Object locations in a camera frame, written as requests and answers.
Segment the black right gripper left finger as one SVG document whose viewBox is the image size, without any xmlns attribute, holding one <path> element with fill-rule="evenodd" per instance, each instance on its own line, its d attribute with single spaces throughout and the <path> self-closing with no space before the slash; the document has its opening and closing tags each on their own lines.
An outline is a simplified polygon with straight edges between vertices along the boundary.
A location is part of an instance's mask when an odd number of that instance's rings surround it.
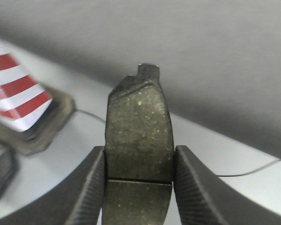
<svg viewBox="0 0 281 225">
<path fill-rule="evenodd" d="M 61 183 L 0 219 L 0 225 L 95 225 L 104 199 L 104 147 L 96 146 Z"/>
</svg>

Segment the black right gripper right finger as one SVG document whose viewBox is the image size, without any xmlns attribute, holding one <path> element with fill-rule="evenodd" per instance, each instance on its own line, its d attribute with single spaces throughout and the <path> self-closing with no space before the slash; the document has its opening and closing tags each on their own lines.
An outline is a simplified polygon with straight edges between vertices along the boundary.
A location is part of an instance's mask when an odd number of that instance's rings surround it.
<svg viewBox="0 0 281 225">
<path fill-rule="evenodd" d="M 281 225 L 281 216 L 249 200 L 185 145 L 175 149 L 174 191 L 183 225 Z"/>
</svg>

